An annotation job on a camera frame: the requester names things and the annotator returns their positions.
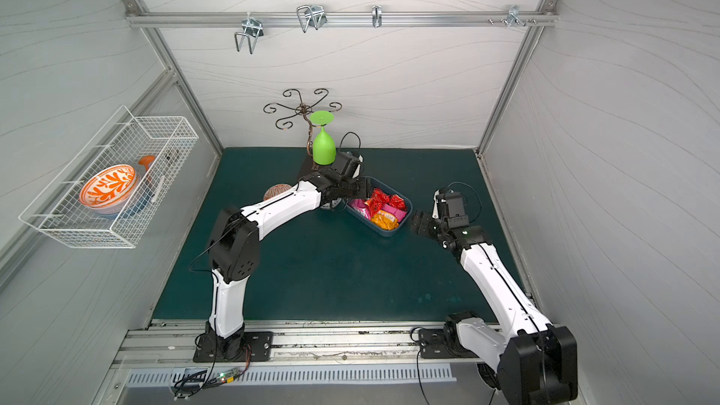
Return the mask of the pink tea bag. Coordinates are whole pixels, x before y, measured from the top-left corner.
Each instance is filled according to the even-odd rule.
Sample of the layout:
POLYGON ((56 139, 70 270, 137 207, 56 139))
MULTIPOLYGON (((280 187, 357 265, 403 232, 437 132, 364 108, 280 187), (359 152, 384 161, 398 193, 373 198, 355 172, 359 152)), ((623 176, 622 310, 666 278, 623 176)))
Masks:
POLYGON ((403 221, 403 219, 407 216, 406 211, 399 209, 399 208, 395 208, 394 206, 391 206, 390 204, 385 204, 384 207, 382 208, 382 210, 391 214, 398 223, 401 223, 401 221, 403 221))
POLYGON ((350 207, 354 210, 354 212, 358 213, 362 219, 366 219, 367 221, 372 219, 373 213, 365 201, 361 199, 354 199, 350 203, 350 207))

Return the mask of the large red tea bag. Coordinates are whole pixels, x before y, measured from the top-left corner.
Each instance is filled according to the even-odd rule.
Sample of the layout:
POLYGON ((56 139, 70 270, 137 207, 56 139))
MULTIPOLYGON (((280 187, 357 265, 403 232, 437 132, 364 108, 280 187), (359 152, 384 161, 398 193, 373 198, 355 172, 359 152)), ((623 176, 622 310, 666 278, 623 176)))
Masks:
POLYGON ((384 193, 381 189, 375 189, 369 200, 366 202, 367 209, 369 210, 369 215, 371 217, 374 217, 379 211, 382 210, 383 206, 385 204, 388 204, 390 201, 390 196, 384 193))

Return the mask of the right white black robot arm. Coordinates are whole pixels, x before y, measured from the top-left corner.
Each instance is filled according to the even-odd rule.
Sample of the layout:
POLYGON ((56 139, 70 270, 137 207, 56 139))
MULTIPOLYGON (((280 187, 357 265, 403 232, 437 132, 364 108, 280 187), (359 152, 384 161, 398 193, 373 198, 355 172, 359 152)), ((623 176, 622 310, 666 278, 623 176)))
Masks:
POLYGON ((509 404, 561 404, 579 395, 578 343, 528 298, 504 266, 485 231, 471 223, 461 193, 443 187, 433 210, 418 212, 411 229, 453 254, 498 321, 492 328, 473 312, 450 315, 442 330, 452 356, 480 359, 478 372, 509 404))

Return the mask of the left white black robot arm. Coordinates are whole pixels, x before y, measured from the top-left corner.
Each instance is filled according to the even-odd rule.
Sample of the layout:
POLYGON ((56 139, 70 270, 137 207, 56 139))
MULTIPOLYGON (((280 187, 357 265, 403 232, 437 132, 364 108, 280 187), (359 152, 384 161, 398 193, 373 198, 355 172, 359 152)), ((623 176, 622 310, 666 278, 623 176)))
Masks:
POLYGON ((196 363, 234 362, 251 352, 245 335, 245 296, 249 278, 260 266, 261 242, 277 228, 307 212, 341 201, 368 198, 371 180, 361 174, 363 157, 341 152, 327 166, 310 170, 290 189, 243 208, 223 209, 213 227, 207 248, 213 279, 213 300, 204 333, 196 339, 196 363))

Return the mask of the yellow tea bag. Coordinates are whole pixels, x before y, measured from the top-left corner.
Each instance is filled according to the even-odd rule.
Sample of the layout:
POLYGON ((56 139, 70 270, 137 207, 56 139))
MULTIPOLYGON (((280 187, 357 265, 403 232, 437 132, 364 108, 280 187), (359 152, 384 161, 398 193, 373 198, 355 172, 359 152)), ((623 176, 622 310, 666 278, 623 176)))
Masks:
POLYGON ((384 210, 379 211, 370 221, 381 230, 388 232, 395 231, 399 227, 396 219, 384 210))

